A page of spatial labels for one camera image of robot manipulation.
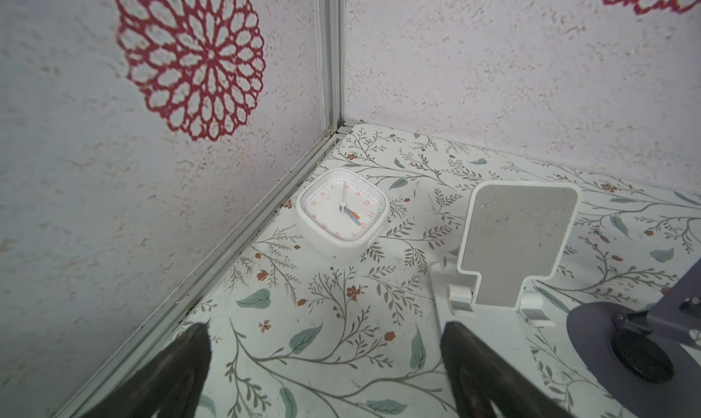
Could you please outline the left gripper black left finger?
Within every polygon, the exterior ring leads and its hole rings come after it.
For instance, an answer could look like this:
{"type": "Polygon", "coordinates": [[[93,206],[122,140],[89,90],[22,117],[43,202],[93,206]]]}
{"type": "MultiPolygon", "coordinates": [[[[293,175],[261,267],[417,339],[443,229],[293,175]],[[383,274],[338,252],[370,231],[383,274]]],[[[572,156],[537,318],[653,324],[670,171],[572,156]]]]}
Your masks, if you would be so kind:
{"type": "Polygon", "coordinates": [[[212,359],[208,325],[195,323],[86,417],[193,417],[212,359]]]}

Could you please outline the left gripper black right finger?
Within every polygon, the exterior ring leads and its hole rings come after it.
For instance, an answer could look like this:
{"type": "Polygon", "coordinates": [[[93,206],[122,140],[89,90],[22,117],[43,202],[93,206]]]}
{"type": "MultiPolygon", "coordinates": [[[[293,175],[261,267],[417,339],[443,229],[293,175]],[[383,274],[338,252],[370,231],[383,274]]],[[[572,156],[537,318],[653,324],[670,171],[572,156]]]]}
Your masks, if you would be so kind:
{"type": "Polygon", "coordinates": [[[445,324],[440,350],[458,416],[570,416],[462,323],[445,324]]]}

